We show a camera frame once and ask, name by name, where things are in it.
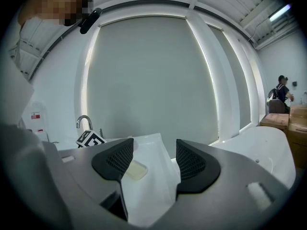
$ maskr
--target fluorescent light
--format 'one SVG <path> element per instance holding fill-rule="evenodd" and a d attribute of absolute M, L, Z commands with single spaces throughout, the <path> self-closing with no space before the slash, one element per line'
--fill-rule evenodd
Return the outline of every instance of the fluorescent light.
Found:
<path fill-rule="evenodd" d="M 280 9 L 279 11 L 277 11 L 275 14 L 273 14 L 270 17 L 270 21 L 276 20 L 279 16 L 281 16 L 282 14 L 286 13 L 289 9 L 291 8 L 290 4 L 287 4 L 286 6 L 284 6 L 282 9 Z"/>

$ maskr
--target dark shirt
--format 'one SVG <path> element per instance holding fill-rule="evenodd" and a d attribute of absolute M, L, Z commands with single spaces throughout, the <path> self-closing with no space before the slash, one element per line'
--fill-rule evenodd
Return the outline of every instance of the dark shirt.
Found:
<path fill-rule="evenodd" d="M 289 92 L 289 89 L 281 83 L 278 84 L 276 86 L 276 88 L 277 88 L 277 91 L 278 91 L 278 99 L 280 99 L 282 102 L 284 102 L 285 99 L 286 99 L 286 94 Z"/>

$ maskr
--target faucet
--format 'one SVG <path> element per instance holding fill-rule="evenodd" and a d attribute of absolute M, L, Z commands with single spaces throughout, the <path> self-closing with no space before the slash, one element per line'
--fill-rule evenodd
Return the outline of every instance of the faucet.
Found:
<path fill-rule="evenodd" d="M 80 122 L 81 122 L 81 120 L 84 119 L 84 118 L 88 121 L 88 125 L 89 125 L 89 127 L 90 127 L 90 130 L 93 130 L 92 121 L 91 121 L 91 119 L 89 118 L 89 116 L 87 116 L 87 115 L 82 115 L 82 116 L 78 117 L 77 123 L 76 123 L 76 127 L 77 127 L 77 128 L 80 128 Z"/>

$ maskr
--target cardboard box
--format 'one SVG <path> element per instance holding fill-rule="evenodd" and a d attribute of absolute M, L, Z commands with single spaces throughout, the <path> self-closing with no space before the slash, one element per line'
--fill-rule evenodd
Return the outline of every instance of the cardboard box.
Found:
<path fill-rule="evenodd" d="M 307 106 L 293 106 L 290 111 L 290 123 L 287 139 L 296 167 L 307 167 Z"/>
<path fill-rule="evenodd" d="M 280 129 L 287 135 L 289 125 L 289 114 L 268 114 L 264 117 L 261 122 L 260 126 L 269 126 L 273 128 Z"/>

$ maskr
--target backpack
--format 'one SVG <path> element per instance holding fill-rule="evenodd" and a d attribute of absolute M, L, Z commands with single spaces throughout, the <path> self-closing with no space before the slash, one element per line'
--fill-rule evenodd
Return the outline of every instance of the backpack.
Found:
<path fill-rule="evenodd" d="M 274 88 L 272 89 L 269 94 L 268 94 L 268 98 L 267 98 L 267 106 L 269 106 L 269 102 L 270 100 L 275 100 L 275 99 L 278 99 L 279 97 L 279 90 L 283 87 L 283 84 L 281 84 L 278 89 L 277 88 Z"/>

